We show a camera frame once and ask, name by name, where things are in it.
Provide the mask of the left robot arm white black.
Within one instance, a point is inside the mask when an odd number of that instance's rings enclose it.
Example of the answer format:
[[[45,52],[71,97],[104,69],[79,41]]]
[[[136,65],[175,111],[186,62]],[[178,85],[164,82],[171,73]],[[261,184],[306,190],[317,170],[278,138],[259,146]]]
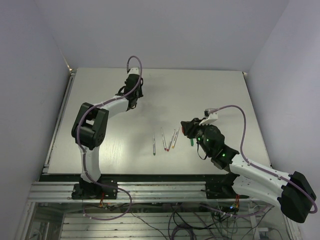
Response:
[[[97,183],[101,177],[99,151],[105,139],[108,120],[117,114],[134,109],[138,99],[143,96],[142,86],[143,78],[139,68],[131,68],[124,86],[113,98],[105,103],[94,105],[84,102],[80,106],[71,136],[75,139],[81,154],[80,177],[87,183],[84,192],[91,199],[98,198],[102,193],[102,186]]]

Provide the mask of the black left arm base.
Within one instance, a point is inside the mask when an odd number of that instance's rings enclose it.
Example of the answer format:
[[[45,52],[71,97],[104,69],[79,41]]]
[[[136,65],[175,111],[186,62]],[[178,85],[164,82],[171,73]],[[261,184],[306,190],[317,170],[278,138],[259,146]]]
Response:
[[[92,182],[87,182],[81,177],[78,178],[78,183],[73,186],[71,193],[71,198],[73,200],[97,200],[97,199],[108,199],[115,200],[118,194],[118,184],[117,182],[105,174],[102,174],[97,180],[99,184],[97,185]]]

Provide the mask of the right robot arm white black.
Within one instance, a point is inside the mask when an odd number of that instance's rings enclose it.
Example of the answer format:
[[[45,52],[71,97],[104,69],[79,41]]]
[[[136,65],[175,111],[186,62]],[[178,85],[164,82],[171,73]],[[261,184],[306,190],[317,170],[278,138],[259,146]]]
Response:
[[[300,172],[278,171],[252,160],[244,160],[240,153],[225,144],[225,136],[214,125],[202,124],[201,119],[181,121],[184,136],[195,139],[215,167],[227,171],[227,179],[220,186],[226,198],[234,195],[253,197],[280,208],[296,223],[304,223],[314,210],[316,194],[307,178]]]

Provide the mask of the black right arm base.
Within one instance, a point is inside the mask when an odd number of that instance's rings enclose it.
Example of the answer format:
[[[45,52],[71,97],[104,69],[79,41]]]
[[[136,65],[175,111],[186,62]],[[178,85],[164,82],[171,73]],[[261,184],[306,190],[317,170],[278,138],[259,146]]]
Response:
[[[235,199],[236,192],[233,189],[234,181],[238,174],[212,174],[205,176],[205,190],[207,199]]]

